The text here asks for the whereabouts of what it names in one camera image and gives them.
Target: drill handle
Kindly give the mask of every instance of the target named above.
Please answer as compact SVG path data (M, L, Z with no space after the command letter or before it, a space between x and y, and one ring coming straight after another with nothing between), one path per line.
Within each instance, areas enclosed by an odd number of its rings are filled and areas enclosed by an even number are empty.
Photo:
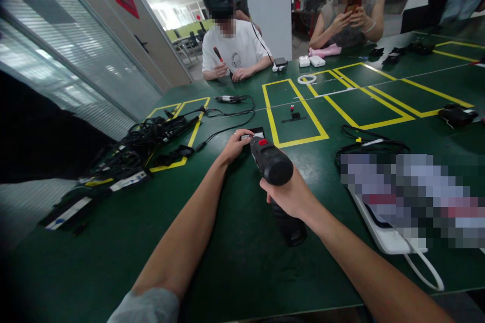
M290 216L271 198L271 209L279 232L289 247L298 246L307 238L307 227L302 220Z

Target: woman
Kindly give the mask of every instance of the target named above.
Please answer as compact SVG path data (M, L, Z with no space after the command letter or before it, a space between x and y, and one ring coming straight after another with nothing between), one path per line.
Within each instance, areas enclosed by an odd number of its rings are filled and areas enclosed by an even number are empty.
M385 0L331 0L322 7L309 48L332 44L350 47L368 40L377 42L384 33ZM363 4L345 13L346 4Z

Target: drill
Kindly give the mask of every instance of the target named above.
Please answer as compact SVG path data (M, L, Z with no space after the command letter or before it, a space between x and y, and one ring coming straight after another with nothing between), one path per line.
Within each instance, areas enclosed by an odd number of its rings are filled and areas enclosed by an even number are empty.
M268 140L254 136L251 140L251 154L269 184L281 186L293 176L292 161ZM300 245L307 238L307 228L302 220L291 217L274 199L271 199L273 216L283 240L289 247Z

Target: door handle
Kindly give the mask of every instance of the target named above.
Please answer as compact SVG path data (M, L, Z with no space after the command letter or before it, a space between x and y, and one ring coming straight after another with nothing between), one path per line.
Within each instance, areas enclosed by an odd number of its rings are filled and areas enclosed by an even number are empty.
M138 40L138 43L140 43L140 45L143 47L143 49L145 50L145 52L147 52L148 54L150 54L150 52L148 51L148 49L146 49L146 48L145 48L145 45L147 45L147 44L148 44L148 42L142 42L142 41L140 40L140 38L138 38L138 37L136 36L136 34L134 34L134 36L135 36L136 40Z

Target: white t-shirt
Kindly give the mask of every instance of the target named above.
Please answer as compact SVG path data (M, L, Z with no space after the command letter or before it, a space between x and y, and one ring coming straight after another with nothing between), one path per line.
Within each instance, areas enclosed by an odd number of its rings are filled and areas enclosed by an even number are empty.
M227 75L229 75L229 70L234 73L238 68L248 68L255 65L263 57L268 56L260 41L264 44L270 56L272 56L268 46L255 28L258 35L258 38L256 38L250 22L237 19L235 21L236 30L231 38L224 37L217 25L204 36L202 43L202 71L211 71L214 67L221 64L220 59L217 58L214 52L214 47L217 47L222 60L229 68Z

